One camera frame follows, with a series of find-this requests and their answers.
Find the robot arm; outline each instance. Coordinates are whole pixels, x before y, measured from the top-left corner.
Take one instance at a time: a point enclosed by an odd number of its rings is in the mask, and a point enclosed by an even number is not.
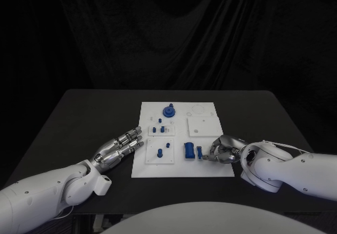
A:
[[[19,180],[0,191],[0,234],[29,232],[92,192],[105,195],[111,180],[101,173],[143,146],[140,133],[137,127],[101,146],[91,160]]]
[[[269,192],[278,192],[285,182],[304,194],[337,201],[334,155],[304,153],[292,158],[272,142],[248,144],[243,140],[222,135],[212,144],[210,155],[202,158],[220,163],[241,161],[242,179]]]

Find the cable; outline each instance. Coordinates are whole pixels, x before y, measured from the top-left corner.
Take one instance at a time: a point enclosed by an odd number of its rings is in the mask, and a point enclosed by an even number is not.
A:
[[[288,147],[291,149],[295,149],[300,151],[300,153],[305,152],[305,153],[310,153],[308,151],[305,150],[301,150],[298,149],[297,147],[291,146],[291,145],[285,145],[285,144],[281,144],[281,143],[275,143],[275,142],[271,142],[271,141],[267,141],[267,140],[262,140],[264,143],[269,143],[269,144],[275,144],[275,145],[279,145],[279,146],[284,146],[284,147]]]
[[[50,220],[55,220],[55,219],[61,219],[61,218],[65,218],[65,217],[68,217],[69,215],[71,215],[71,213],[72,213],[72,210],[71,210],[71,212],[65,215],[65,216],[62,216],[62,217],[58,217],[58,218],[52,218]]]

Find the white robot forearm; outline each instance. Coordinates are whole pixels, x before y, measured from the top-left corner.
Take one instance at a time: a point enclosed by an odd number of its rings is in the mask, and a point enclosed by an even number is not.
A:
[[[292,158],[275,144],[268,141],[248,144],[222,135],[203,159],[220,163],[241,161],[242,179],[269,192],[278,192],[285,182],[304,194],[337,201],[337,156],[304,153]]]
[[[104,171],[135,151],[143,142],[137,127],[98,149],[91,161],[19,180],[0,191],[0,234],[22,234],[52,220],[92,192],[105,195],[111,180]]]

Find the black table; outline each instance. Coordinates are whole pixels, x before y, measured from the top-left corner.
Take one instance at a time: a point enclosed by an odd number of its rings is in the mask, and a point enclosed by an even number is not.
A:
[[[89,159],[101,144],[138,125],[141,102],[215,102],[223,133],[248,142],[265,140],[311,151],[271,92],[69,90],[39,132],[6,185]],[[274,212],[337,211],[337,202],[307,196],[287,184],[278,193],[252,186],[233,165],[235,177],[131,178],[134,154],[107,172],[105,196],[92,194],[78,214],[135,214],[193,201],[243,204]]]

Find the black backdrop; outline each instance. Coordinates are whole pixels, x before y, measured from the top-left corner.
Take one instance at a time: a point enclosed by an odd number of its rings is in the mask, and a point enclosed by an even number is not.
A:
[[[3,178],[71,88],[271,90],[337,154],[336,1],[20,0],[7,14]]]

